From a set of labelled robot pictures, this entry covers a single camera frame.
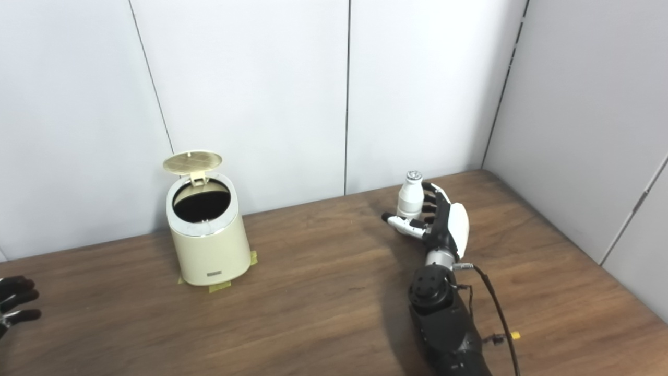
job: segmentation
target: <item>trash can lid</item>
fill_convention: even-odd
[[[222,157],[212,151],[193,150],[185,151],[167,158],[162,167],[176,175],[190,175],[194,184],[195,180],[203,179],[204,173],[215,169],[222,163]]]

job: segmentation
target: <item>black cable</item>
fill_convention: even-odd
[[[499,319],[501,319],[503,330],[506,333],[506,339],[508,339],[508,348],[510,348],[510,357],[512,358],[512,366],[515,368],[515,376],[520,376],[520,364],[517,361],[517,354],[515,353],[515,345],[513,344],[512,335],[510,334],[510,329],[508,328],[506,317],[503,315],[501,304],[499,303],[499,300],[496,297],[496,293],[494,292],[494,287],[492,286],[492,282],[490,281],[490,278],[487,276],[487,274],[483,273],[483,271],[479,267],[473,265],[473,269],[475,269],[478,272],[480,278],[485,283],[485,287],[487,287],[487,291],[489,291],[490,295],[492,296],[492,300],[494,301],[494,305],[496,306],[496,312],[498,312],[499,314]]]
[[[457,290],[468,290],[468,313],[471,315],[471,320],[473,320],[473,286],[469,284],[458,284],[455,287]]]
[[[468,312],[471,314],[471,320],[473,320],[473,286],[468,288]]]

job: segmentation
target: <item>connector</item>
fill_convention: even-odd
[[[494,346],[502,345],[506,341],[506,335],[493,334],[482,339],[482,343],[494,343]]]
[[[452,264],[452,270],[469,270],[474,269],[473,264],[469,262],[461,262],[458,264]]]

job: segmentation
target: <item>bottle cap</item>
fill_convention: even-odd
[[[406,179],[408,180],[420,180],[422,179],[422,173],[419,171],[408,171],[406,174]]]

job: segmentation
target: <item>wood grain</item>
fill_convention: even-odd
[[[486,171],[432,179],[470,215],[523,374],[664,375],[668,328]],[[406,290],[424,261],[379,216],[397,187],[244,218],[259,263],[227,288],[177,284],[168,233],[0,264],[33,278],[43,318],[0,341],[0,375],[429,375]],[[500,333],[478,277],[476,324]],[[485,348],[495,376],[505,346]]]

